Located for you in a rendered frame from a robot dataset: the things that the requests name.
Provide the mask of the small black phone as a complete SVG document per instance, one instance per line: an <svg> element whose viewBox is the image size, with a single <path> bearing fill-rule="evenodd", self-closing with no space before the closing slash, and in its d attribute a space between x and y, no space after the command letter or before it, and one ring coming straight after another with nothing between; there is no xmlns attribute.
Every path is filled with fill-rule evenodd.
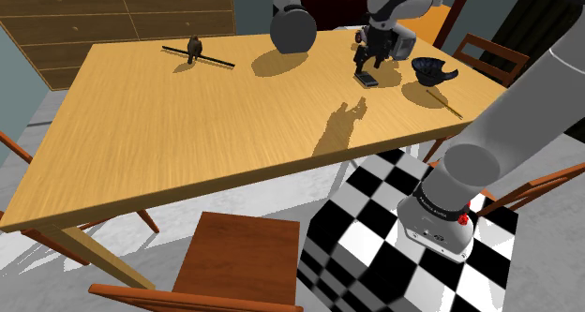
<svg viewBox="0 0 585 312"><path fill-rule="evenodd" d="M355 73L354 77L361 82L362 85L365 87L374 87L378 86L379 83L367 72L362 71L360 73Z"/></svg>

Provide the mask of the dark blue bowl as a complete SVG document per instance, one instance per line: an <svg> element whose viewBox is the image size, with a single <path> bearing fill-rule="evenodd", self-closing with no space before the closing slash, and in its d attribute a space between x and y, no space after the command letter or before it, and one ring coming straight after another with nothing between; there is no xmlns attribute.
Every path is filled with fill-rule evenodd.
<svg viewBox="0 0 585 312"><path fill-rule="evenodd" d="M426 87L433 87L444 81L458 76L458 70L443 72L445 62L432 57L416 57L412 59L412 68L419 83Z"/></svg>

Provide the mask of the dark red sofa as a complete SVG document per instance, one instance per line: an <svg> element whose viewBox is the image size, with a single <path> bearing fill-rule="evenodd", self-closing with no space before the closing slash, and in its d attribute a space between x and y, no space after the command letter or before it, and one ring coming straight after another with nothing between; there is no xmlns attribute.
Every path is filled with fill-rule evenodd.
<svg viewBox="0 0 585 312"><path fill-rule="evenodd" d="M301 0L301 4L320 31L364 24L368 17L367 0Z"/></svg>

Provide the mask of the yellow pencil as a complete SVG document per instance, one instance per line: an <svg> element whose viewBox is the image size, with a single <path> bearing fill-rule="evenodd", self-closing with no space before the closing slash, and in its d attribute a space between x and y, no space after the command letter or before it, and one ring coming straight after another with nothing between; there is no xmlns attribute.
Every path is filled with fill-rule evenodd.
<svg viewBox="0 0 585 312"><path fill-rule="evenodd" d="M433 98L435 98L438 102L440 102L447 110L449 110L451 113L453 113L457 118L463 119L463 116L460 113L458 113L457 111L455 111L453 108L451 108L446 102L444 102L443 100L441 100L439 97L435 96L429 90L426 90L426 92L429 95L431 95Z"/></svg>

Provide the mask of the black rod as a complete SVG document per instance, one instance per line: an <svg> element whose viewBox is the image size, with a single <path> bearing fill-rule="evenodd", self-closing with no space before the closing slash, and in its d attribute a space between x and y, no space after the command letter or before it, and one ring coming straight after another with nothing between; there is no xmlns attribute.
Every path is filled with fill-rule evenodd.
<svg viewBox="0 0 585 312"><path fill-rule="evenodd" d="M188 51L179 50L179 49L172 48L172 47L168 47L168 46L161 46L161 48L163 50L167 50L167 51L171 51L171 52L178 52L178 53L186 54L187 55L187 59L188 59L187 62L189 64L192 63L192 60L195 57L193 54L189 53ZM202 54L198 55L197 56L197 59L203 59L203 60L211 61L211 62L218 63L218 64L221 64L221 65L224 65L224 66L228 66L228 67L235 67L235 64L233 64L233 63L229 63L229 62L225 62L225 61L222 61L222 60L218 60L216 58L208 57L208 56L205 56L205 55L202 55Z"/></svg>

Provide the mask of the dark curtain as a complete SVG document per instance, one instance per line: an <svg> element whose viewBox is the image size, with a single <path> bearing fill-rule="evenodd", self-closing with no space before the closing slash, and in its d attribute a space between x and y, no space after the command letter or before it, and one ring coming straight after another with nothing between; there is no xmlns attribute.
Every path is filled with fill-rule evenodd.
<svg viewBox="0 0 585 312"><path fill-rule="evenodd" d="M567 0L517 0L492 42L529 57L513 82L581 17L583 8Z"/></svg>

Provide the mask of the checkered robot stand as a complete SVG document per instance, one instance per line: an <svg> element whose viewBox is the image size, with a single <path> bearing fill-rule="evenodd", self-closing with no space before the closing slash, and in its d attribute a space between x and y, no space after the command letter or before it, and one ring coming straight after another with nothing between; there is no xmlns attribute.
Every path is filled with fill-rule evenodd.
<svg viewBox="0 0 585 312"><path fill-rule="evenodd" d="M396 208L431 171L396 149L369 156L311 218L298 279L330 312L503 312L518 214L471 201L471 255L456 263L410 240Z"/></svg>

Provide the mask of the brown bird figure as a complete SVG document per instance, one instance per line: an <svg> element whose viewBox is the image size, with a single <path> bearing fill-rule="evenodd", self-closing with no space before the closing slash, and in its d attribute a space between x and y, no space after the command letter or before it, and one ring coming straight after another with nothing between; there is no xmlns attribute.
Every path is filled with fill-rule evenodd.
<svg viewBox="0 0 585 312"><path fill-rule="evenodd" d="M187 63L191 65L194 60L196 60L203 51L202 42L199 40L197 36L192 36L187 45L187 55L188 60Z"/></svg>

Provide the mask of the light wooden dining table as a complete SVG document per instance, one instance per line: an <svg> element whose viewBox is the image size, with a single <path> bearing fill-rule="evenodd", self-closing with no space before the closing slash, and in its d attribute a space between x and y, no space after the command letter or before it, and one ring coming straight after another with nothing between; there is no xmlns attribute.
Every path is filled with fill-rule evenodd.
<svg viewBox="0 0 585 312"><path fill-rule="evenodd" d="M353 76L353 31L321 31L306 55L267 35L208 37L235 64L188 65L159 40L91 48L0 219L34 229L134 288L150 282L82 225L457 134L503 88L445 58L458 76L438 94L413 88L407 62Z"/></svg>

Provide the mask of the wooden chest of drawers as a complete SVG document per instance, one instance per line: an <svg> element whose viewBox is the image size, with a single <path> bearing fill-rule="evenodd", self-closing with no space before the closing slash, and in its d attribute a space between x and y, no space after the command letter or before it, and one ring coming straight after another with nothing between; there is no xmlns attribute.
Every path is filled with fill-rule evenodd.
<svg viewBox="0 0 585 312"><path fill-rule="evenodd" d="M96 43L235 33L233 0L0 0L0 27L53 91Z"/></svg>

